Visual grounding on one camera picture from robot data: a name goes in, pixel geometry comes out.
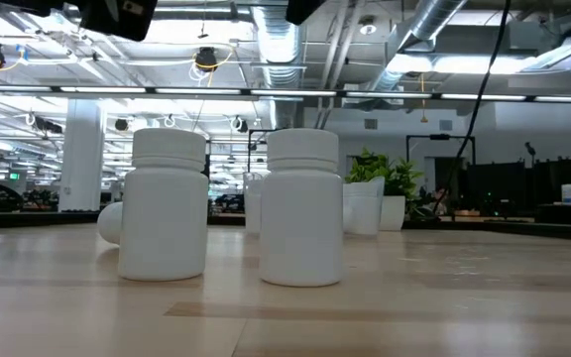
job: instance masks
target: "small white bottle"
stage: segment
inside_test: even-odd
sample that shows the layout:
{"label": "small white bottle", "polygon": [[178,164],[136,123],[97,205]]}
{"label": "small white bottle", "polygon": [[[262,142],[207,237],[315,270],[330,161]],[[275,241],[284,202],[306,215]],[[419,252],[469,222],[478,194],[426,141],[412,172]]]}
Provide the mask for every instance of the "small white bottle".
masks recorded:
{"label": "small white bottle", "polygon": [[261,278],[293,287],[338,283],[343,268],[343,182],[338,137],[287,129],[268,137],[262,187]]}
{"label": "small white bottle", "polygon": [[206,260],[208,178],[201,173],[206,142],[176,129],[134,134],[125,176],[118,274],[139,281],[186,279]]}

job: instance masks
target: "table surface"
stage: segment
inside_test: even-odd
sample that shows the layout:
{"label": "table surface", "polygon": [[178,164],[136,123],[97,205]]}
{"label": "table surface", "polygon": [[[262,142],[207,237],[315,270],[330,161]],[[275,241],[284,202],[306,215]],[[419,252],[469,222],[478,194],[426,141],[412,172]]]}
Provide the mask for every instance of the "table surface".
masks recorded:
{"label": "table surface", "polygon": [[571,241],[346,237],[345,279],[259,279],[259,240],[210,228],[203,277],[138,283],[94,225],[0,230],[0,356],[571,356]]}

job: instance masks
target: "white column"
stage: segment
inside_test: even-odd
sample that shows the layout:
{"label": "white column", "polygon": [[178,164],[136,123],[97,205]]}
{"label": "white column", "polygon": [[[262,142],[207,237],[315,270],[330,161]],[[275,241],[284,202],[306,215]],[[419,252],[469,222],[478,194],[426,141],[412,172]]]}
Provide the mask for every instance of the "white column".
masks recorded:
{"label": "white column", "polygon": [[95,100],[69,99],[58,211],[98,210],[105,113]]}

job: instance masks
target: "white cap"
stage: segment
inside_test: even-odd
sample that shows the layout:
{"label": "white cap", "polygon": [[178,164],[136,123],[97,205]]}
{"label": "white cap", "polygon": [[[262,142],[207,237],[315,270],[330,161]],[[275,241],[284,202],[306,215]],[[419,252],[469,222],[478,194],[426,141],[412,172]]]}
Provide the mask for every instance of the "white cap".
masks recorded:
{"label": "white cap", "polygon": [[203,136],[177,129],[141,129],[134,133],[133,160],[167,158],[206,162]]}
{"label": "white cap", "polygon": [[324,130],[284,129],[268,136],[268,170],[286,166],[338,169],[338,136]]}

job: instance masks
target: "green plant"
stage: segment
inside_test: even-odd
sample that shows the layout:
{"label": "green plant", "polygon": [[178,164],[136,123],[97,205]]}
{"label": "green plant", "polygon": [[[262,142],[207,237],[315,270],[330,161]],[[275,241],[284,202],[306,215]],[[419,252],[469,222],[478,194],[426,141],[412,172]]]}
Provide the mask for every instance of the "green plant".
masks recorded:
{"label": "green plant", "polygon": [[387,155],[376,155],[363,148],[360,158],[354,158],[352,171],[345,178],[348,183],[367,182],[376,177],[385,178],[385,195],[403,195],[407,201],[414,198],[415,179],[422,176],[413,169],[413,162],[398,159],[390,162]]}

